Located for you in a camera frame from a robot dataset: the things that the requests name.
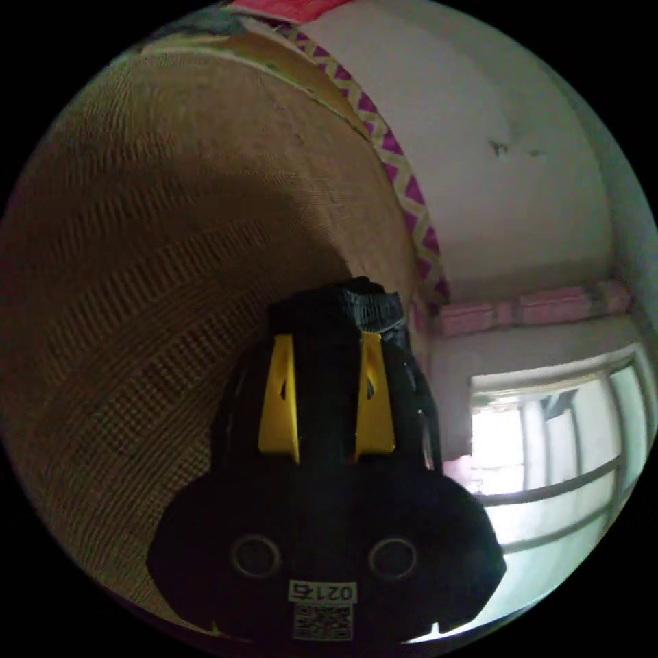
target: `pink cloth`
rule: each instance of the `pink cloth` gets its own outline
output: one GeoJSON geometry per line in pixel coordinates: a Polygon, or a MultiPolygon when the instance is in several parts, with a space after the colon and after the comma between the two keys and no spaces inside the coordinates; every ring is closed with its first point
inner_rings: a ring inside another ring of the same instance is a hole
{"type": "Polygon", "coordinates": [[[308,23],[350,0],[236,0],[231,7],[288,23],[308,23]]]}
{"type": "Polygon", "coordinates": [[[443,462],[443,475],[454,480],[465,489],[472,488],[473,457],[465,454],[453,461],[443,462]]]}
{"type": "Polygon", "coordinates": [[[523,295],[510,302],[448,304],[439,311],[439,327],[449,337],[510,326],[578,322],[625,313],[630,303],[621,283],[602,281],[523,295]]]}

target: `white sticker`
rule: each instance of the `white sticker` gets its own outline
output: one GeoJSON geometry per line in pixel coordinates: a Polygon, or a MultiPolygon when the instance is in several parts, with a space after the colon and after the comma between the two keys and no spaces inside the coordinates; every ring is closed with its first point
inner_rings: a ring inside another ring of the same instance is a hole
{"type": "Polygon", "coordinates": [[[306,605],[353,605],[356,603],[356,583],[290,581],[288,601],[306,605]]]}
{"type": "Polygon", "coordinates": [[[349,642],[353,634],[353,605],[295,604],[293,639],[310,642],[349,642]]]}

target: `window bar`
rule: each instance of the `window bar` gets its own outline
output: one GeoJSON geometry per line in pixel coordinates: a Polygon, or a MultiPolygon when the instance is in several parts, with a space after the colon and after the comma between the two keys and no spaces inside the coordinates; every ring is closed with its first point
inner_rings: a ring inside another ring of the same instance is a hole
{"type": "Polygon", "coordinates": [[[551,478],[551,468],[550,468],[550,431],[548,430],[548,421],[546,420],[546,415],[541,414],[541,428],[544,434],[544,455],[546,460],[546,486],[549,486],[552,483],[551,478]]]}
{"type": "Polygon", "coordinates": [[[528,470],[530,469],[530,464],[528,464],[528,428],[526,427],[526,405],[521,403],[519,405],[519,413],[521,415],[521,441],[522,441],[522,453],[523,453],[523,490],[527,491],[528,489],[528,470]]]}
{"type": "Polygon", "coordinates": [[[581,429],[578,426],[578,418],[576,416],[576,408],[574,401],[571,400],[567,409],[571,412],[571,425],[574,430],[574,439],[576,442],[576,475],[583,474],[583,442],[581,440],[581,429]]]}
{"type": "Polygon", "coordinates": [[[599,478],[602,478],[604,475],[608,474],[610,471],[614,471],[619,468],[619,457],[611,459],[609,462],[606,462],[602,466],[595,468],[589,473],[585,473],[577,478],[572,480],[565,480],[564,482],[558,482],[555,485],[549,485],[547,487],[538,487],[536,489],[528,489],[527,491],[517,491],[516,493],[490,493],[490,494],[478,494],[476,498],[484,507],[497,507],[499,505],[517,505],[525,502],[535,502],[537,500],[545,500],[546,498],[554,498],[555,496],[560,496],[561,494],[568,494],[570,491],[576,491],[585,485],[588,485],[599,478]]]}
{"type": "Polygon", "coordinates": [[[533,548],[545,546],[546,544],[552,544],[554,541],[559,541],[564,537],[573,535],[574,533],[577,533],[579,530],[586,528],[587,526],[589,526],[589,524],[594,523],[594,521],[596,521],[601,515],[606,514],[608,512],[609,512],[608,505],[606,505],[605,507],[600,507],[599,509],[595,510],[591,514],[588,514],[587,516],[582,518],[580,521],[577,521],[576,523],[573,523],[570,526],[561,528],[560,530],[557,530],[548,535],[541,535],[539,537],[535,537],[534,539],[521,539],[519,541],[510,542],[509,544],[502,544],[501,545],[502,551],[503,553],[508,555],[509,553],[520,553],[521,551],[524,550],[532,550],[533,548]]]}
{"type": "Polygon", "coordinates": [[[607,531],[613,519],[616,518],[617,511],[624,495],[624,479],[626,478],[626,471],[628,469],[628,452],[626,446],[628,444],[629,438],[626,436],[621,404],[612,385],[612,382],[610,381],[609,372],[607,372],[605,376],[601,378],[601,383],[603,385],[603,390],[608,398],[608,403],[615,419],[615,427],[617,429],[617,437],[620,446],[619,458],[615,468],[615,485],[612,494],[611,515],[608,521],[608,525],[606,526],[607,531]]]}
{"type": "Polygon", "coordinates": [[[651,446],[655,439],[655,431],[653,429],[654,419],[651,417],[651,403],[649,402],[649,386],[646,382],[646,373],[639,366],[638,359],[636,358],[629,367],[633,368],[637,382],[639,383],[639,390],[642,394],[642,404],[644,405],[644,419],[646,420],[646,453],[651,451],[651,446]]]}

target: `white wall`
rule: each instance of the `white wall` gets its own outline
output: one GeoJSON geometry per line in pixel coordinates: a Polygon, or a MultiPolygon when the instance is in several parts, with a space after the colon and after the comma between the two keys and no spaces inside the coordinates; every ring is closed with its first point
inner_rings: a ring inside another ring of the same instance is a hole
{"type": "Polygon", "coordinates": [[[564,364],[616,352],[640,340],[627,315],[436,338],[430,383],[439,412],[443,458],[457,459],[471,452],[472,377],[491,375],[478,377],[478,381],[495,386],[501,381],[499,374],[546,367],[561,367],[562,371],[564,364]]]}
{"type": "Polygon", "coordinates": [[[355,76],[398,137],[454,301],[609,273],[612,229],[592,149],[523,47],[426,0],[356,0],[304,30],[355,76]],[[507,161],[490,139],[510,144],[507,161]]]}
{"type": "Polygon", "coordinates": [[[658,230],[630,162],[587,102],[547,64],[537,60],[568,99],[598,159],[611,210],[616,274],[658,331],[658,230]]]}

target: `wicker texture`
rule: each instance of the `wicker texture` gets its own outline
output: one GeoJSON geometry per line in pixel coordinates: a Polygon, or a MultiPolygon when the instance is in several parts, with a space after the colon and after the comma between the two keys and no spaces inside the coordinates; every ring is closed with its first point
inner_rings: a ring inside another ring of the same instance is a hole
{"type": "Polygon", "coordinates": [[[5,443],[93,578],[181,624],[145,555],[209,465],[208,428],[268,304],[415,257],[372,147],[285,82],[212,56],[129,59],[53,124],[0,225],[5,443]]]}

